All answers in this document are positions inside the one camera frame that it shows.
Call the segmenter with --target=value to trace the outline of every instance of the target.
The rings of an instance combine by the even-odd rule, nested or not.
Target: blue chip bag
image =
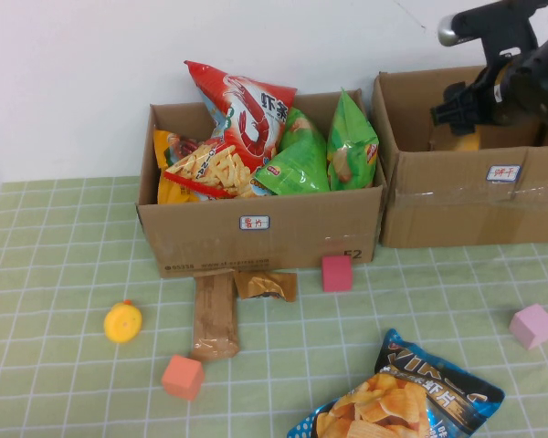
[[[504,397],[499,388],[391,329],[375,375],[318,408],[287,438],[463,438],[476,432]]]

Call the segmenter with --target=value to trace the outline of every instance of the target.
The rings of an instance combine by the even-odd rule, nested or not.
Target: white label
[[[487,181],[496,183],[514,183],[518,180],[521,166],[491,166]]]
[[[495,87],[493,87],[493,96],[495,96],[495,101],[497,103],[503,102],[503,97],[501,96],[501,85],[497,84]]]
[[[241,216],[239,229],[244,231],[268,230],[270,228],[269,216]]]

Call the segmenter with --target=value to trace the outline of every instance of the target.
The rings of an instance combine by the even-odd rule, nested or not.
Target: grid pattern mat
[[[478,436],[548,438],[548,342],[526,351],[508,331],[516,310],[548,310],[548,245],[378,248],[340,295],[302,270],[296,303],[238,302],[242,350],[206,364],[188,403],[161,376],[191,348],[195,284],[159,280],[136,192],[137,178],[4,186],[0,438],[285,437],[373,374],[389,328],[506,391]],[[125,297],[143,330],[118,346],[102,321]]]

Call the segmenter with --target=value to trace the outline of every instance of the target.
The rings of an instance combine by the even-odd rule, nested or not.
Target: toy duck
[[[106,337],[118,343],[136,337],[142,328],[142,313],[129,299],[114,305],[103,320]]]

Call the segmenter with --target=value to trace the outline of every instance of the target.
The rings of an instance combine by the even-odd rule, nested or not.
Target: open cardboard box
[[[361,90],[350,95],[364,110]],[[327,136],[339,96],[299,95],[294,106]],[[151,106],[136,208],[162,277],[222,268],[315,267],[324,256],[342,254],[354,263],[372,260],[386,187],[379,160],[373,188],[158,205],[155,128],[204,140],[214,123],[203,103]],[[258,227],[244,229],[247,220]]]
[[[446,86],[481,68],[381,73],[372,121],[389,190],[381,242],[391,247],[548,242],[548,133],[533,120],[480,129],[479,151],[434,128]]]

